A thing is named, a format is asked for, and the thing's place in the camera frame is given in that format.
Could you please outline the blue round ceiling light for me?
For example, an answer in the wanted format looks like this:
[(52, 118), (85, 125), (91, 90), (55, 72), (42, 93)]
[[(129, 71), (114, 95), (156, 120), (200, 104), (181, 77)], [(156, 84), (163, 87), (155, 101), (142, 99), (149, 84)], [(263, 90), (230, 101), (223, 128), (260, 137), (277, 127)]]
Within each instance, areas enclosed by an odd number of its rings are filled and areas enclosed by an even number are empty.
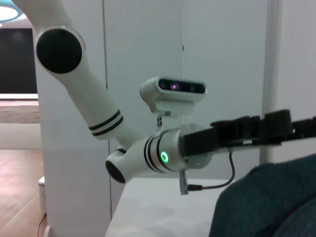
[(19, 10), (11, 0), (0, 0), (0, 22), (10, 21), (19, 16)]

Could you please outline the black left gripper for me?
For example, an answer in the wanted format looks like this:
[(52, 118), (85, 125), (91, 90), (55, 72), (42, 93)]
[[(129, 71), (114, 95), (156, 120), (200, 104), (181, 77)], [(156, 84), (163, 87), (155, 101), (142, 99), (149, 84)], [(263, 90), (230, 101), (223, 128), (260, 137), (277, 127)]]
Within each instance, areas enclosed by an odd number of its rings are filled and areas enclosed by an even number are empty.
[(280, 146), (286, 142), (316, 139), (316, 135), (263, 139), (262, 129), (263, 121), (259, 116), (215, 121), (208, 129), (182, 136), (181, 149), (184, 155), (193, 156), (246, 150), (260, 146)]

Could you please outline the black window pane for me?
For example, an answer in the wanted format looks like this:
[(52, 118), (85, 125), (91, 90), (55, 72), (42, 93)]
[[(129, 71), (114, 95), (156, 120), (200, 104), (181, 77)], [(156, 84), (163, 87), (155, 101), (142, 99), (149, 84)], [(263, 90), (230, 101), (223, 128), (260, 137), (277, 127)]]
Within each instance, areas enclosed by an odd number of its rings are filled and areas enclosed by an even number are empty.
[(33, 30), (0, 29), (0, 94), (36, 94)]

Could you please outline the white cylindrical floor bin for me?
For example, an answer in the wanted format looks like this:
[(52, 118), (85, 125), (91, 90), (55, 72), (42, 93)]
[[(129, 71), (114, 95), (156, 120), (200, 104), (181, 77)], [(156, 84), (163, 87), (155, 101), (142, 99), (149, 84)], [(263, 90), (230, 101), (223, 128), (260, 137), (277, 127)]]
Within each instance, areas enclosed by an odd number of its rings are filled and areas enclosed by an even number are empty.
[(42, 215), (46, 214), (46, 195), (45, 195), (45, 179), (42, 176), (39, 179), (39, 201), (40, 201), (40, 210)]

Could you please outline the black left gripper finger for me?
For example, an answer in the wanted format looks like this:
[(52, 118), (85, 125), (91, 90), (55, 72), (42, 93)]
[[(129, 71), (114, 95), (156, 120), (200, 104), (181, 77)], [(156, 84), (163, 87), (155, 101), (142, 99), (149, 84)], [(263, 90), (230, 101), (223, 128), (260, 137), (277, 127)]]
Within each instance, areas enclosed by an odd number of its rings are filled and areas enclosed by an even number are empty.
[(292, 121), (289, 110), (265, 114), (262, 135), (268, 139), (316, 138), (316, 116)]

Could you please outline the dark teal fabric lunch bag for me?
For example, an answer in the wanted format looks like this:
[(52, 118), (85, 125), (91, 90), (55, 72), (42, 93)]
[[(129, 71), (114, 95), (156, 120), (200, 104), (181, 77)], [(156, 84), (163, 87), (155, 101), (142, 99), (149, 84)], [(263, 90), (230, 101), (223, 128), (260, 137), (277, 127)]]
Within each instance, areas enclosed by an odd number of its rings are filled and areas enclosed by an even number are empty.
[(260, 165), (229, 185), (208, 237), (316, 237), (316, 154)]

